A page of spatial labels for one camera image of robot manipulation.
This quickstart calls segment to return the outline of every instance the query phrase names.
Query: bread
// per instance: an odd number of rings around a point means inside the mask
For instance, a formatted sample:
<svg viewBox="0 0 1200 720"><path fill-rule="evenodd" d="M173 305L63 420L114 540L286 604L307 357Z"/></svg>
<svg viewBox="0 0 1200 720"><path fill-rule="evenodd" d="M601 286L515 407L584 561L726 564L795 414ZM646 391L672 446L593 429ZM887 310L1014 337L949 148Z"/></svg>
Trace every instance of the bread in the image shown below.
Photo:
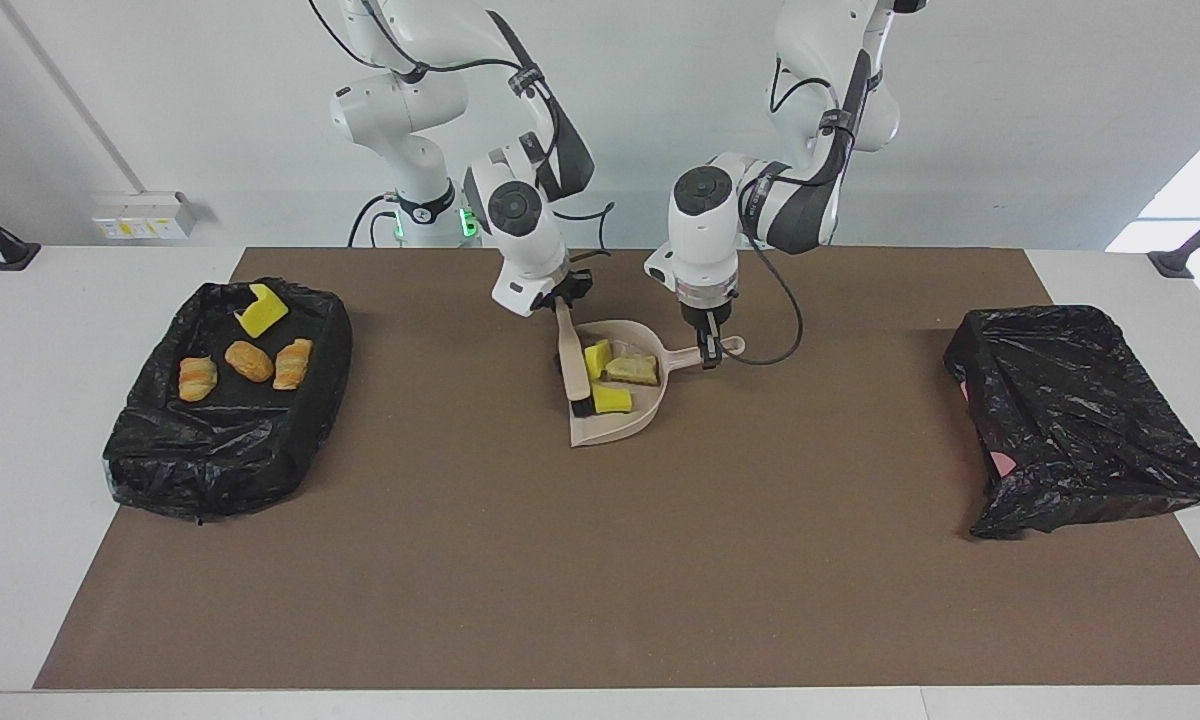
<svg viewBox="0 0 1200 720"><path fill-rule="evenodd" d="M635 383L641 386L658 384L658 359L653 355L616 356L605 365L608 380L614 383Z"/></svg>
<svg viewBox="0 0 1200 720"><path fill-rule="evenodd" d="M312 343L307 338L298 338L276 355L275 389L298 389L307 377L307 365L311 364Z"/></svg>
<svg viewBox="0 0 1200 720"><path fill-rule="evenodd" d="M178 397L199 402L217 386L217 365L208 356L185 356L178 365Z"/></svg>
<svg viewBox="0 0 1200 720"><path fill-rule="evenodd" d="M233 366L236 373L256 383L270 382L271 373L275 373L275 365L271 365L270 356L257 346L242 340L235 341L226 348L226 364Z"/></svg>

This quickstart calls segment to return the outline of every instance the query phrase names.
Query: dustpan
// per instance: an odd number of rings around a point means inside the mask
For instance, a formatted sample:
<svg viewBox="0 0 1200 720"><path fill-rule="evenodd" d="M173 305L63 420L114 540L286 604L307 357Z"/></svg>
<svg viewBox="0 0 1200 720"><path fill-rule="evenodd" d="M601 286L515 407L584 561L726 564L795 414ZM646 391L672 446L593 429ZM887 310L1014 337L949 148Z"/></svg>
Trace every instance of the dustpan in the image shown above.
<svg viewBox="0 0 1200 720"><path fill-rule="evenodd" d="M631 413L590 418L577 418L569 413L569 445L572 448L604 445L604 443L618 442L644 430L654 421L658 407L667 396L670 374L677 370L696 368L701 365L697 347L690 347L685 350L667 350L661 338L658 337L658 332L632 320L587 323L577 326L577 334L583 347L608 340L613 346L616 358L629 352L640 352L640 354L658 358L658 386L616 383L616 388L631 391ZM725 350L733 352L734 355L742 354L746 349L746 342L742 337L727 337L720 343Z"/></svg>

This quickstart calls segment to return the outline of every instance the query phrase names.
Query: white table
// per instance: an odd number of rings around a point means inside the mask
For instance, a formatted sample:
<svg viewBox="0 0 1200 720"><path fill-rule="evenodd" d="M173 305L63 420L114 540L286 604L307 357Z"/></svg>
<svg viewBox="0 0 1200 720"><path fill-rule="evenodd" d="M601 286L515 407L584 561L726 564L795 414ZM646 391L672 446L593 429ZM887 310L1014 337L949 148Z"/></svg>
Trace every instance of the white table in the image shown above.
<svg viewBox="0 0 1200 720"><path fill-rule="evenodd" d="M102 446L178 306L240 250L46 247L0 274L0 718L1200 718L1200 688L554 692L30 692L115 514ZM1102 307L1200 442L1200 293L1141 256L1030 252L1054 301ZM1180 515L1200 554L1200 509Z"/></svg>

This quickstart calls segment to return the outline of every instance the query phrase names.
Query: brush handle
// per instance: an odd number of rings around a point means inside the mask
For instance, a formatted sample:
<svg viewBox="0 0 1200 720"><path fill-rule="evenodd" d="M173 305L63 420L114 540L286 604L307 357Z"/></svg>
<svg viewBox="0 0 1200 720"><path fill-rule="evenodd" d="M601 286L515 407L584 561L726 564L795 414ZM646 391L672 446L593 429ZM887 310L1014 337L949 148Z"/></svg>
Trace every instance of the brush handle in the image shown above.
<svg viewBox="0 0 1200 720"><path fill-rule="evenodd" d="M559 325L560 374L564 374L564 395L569 402L592 396L592 379L587 377L587 362L582 356L582 341L574 329L574 314L558 296L554 300L554 324Z"/></svg>

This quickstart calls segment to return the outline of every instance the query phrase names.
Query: black stand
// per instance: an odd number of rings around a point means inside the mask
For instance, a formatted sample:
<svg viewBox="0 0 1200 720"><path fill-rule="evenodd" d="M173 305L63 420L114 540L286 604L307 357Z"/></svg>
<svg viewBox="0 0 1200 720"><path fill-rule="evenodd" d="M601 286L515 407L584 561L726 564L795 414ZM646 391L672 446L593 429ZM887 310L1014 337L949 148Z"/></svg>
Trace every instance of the black stand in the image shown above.
<svg viewBox="0 0 1200 720"><path fill-rule="evenodd" d="M1148 252L1147 257L1166 278L1194 280L1192 270L1186 269L1186 262L1192 258L1193 252L1200 250L1200 232L1190 236L1182 247L1170 252Z"/></svg>
<svg viewBox="0 0 1200 720"><path fill-rule="evenodd" d="M23 242L14 233L0 226L0 270L22 270L36 258L38 242Z"/></svg>

